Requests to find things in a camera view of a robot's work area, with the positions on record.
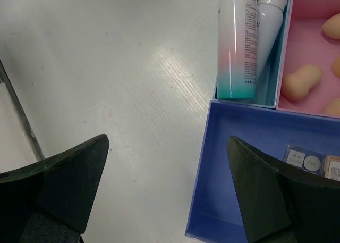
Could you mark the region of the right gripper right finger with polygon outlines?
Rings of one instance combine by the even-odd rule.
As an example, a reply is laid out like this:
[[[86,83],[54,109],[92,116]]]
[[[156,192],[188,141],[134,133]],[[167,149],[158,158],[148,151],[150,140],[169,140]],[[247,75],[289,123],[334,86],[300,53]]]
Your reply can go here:
[[[339,242],[339,182],[293,167],[236,136],[227,156],[248,242]]]

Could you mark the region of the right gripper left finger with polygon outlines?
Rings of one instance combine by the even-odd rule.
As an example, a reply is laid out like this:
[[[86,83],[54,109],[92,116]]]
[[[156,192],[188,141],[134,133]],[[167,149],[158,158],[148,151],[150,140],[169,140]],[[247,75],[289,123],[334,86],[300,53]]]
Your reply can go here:
[[[106,134],[1,173],[1,242],[79,242],[109,151]]]

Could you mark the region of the clear silver pan palette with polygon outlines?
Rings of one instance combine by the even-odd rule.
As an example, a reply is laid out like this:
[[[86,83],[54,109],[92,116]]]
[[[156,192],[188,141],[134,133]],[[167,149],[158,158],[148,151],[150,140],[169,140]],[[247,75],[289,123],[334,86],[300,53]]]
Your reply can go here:
[[[287,145],[283,161],[303,171],[324,176],[326,155],[296,145]]]

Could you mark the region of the colourful glitter eyeshadow palette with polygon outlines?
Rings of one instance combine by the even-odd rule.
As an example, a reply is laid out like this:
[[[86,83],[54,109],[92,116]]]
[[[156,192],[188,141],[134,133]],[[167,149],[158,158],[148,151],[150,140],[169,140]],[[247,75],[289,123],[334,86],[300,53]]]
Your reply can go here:
[[[324,163],[324,177],[340,181],[340,157],[327,155]]]

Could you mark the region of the beige makeup sponge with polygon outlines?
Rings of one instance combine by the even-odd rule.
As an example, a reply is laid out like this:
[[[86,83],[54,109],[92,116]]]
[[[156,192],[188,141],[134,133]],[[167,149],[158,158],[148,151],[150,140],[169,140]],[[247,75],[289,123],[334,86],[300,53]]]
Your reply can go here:
[[[336,14],[329,18],[322,25],[323,33],[332,39],[340,39],[340,14]]]
[[[331,102],[329,102],[324,109],[324,114],[333,116],[333,117],[339,117],[340,116],[340,98],[334,99]]]
[[[293,73],[284,74],[281,94],[291,100],[300,101],[306,98],[309,91],[320,81],[322,69],[316,65],[304,65]]]

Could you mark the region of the pink teal spray bottle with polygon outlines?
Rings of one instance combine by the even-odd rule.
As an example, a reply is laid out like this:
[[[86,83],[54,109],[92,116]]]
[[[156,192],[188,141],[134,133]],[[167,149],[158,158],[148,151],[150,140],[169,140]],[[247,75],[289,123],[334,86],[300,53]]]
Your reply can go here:
[[[257,78],[257,0],[220,0],[218,99],[253,99]]]

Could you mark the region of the white clear-cap bottle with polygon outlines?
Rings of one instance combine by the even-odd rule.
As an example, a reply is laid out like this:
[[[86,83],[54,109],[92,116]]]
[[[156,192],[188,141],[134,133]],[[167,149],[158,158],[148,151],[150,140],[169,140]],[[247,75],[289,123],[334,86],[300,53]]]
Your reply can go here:
[[[287,0],[258,0],[257,77],[269,58],[283,23]]]

